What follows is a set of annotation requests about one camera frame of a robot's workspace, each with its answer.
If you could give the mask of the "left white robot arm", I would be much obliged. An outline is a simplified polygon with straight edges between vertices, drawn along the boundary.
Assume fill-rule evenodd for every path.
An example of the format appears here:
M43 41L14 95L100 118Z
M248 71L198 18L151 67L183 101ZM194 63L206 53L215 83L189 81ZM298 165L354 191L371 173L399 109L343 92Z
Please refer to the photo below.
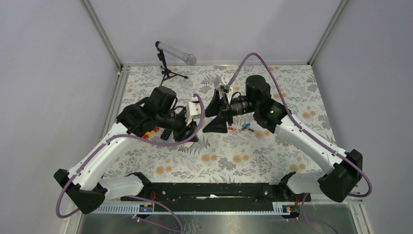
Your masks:
M172 89L154 88L149 97L126 106L107 134L78 164L68 170L57 170L54 179L62 187L56 203L57 217L68 218L78 211L89 214L105 201L123 196L135 196L139 200L149 198L150 185L135 174L112 179L102 176L135 141L172 147L196 137L206 117L201 96L193 94L183 112L172 116L176 100L177 94ZM172 129L179 136L173 143L144 139L143 135L155 127Z

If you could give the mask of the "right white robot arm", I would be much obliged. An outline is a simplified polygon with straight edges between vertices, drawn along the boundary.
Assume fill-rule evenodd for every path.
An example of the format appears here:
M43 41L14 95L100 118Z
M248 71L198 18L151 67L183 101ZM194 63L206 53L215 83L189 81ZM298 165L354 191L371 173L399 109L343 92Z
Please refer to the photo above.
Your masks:
M271 87L259 75L249 76L245 82L245 95L234 97L228 80L214 80L214 94L206 108L206 117L212 121L203 133L227 133L235 116L252 113L262 128L283 138L315 161L320 173L291 172L280 181L279 193L287 201L298 194L324 194L335 202L343 202L361 180L362 154L353 149L348 152L328 142L320 135L289 115L287 108L271 97Z

